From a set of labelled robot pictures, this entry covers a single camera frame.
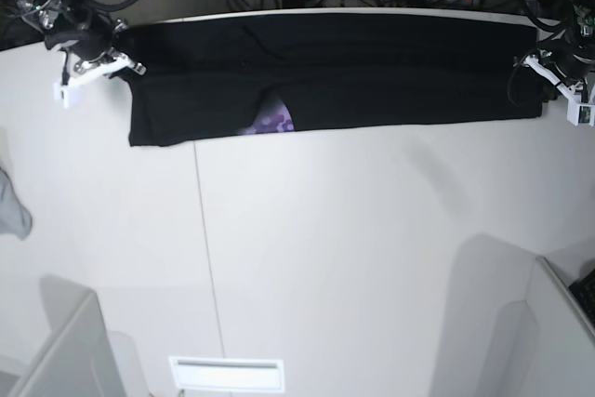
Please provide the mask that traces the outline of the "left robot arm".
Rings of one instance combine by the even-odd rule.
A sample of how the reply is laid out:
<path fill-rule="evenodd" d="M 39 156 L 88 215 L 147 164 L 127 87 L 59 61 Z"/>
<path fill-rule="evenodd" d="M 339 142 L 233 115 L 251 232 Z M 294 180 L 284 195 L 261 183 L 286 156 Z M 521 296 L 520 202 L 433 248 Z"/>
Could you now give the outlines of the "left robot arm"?
<path fill-rule="evenodd" d="M 530 56 L 555 74 L 555 86 L 584 86 L 594 70 L 594 0 L 544 0 L 541 7 L 553 15 L 554 23 L 540 19 L 527 0 L 515 1 L 524 16 L 549 35 Z"/>

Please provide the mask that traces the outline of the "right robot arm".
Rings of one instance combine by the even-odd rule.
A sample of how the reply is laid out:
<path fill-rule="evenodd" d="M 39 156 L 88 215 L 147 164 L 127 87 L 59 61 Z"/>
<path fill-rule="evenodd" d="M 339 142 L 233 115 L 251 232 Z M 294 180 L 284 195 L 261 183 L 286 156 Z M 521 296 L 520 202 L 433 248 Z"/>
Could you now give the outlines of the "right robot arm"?
<path fill-rule="evenodd" d="M 40 32 L 50 51 L 63 54 L 62 83 L 123 70 L 143 75 L 146 68 L 116 48 L 127 28 L 112 14 L 138 0 L 105 4 L 97 0 L 17 0 L 17 17 Z"/>

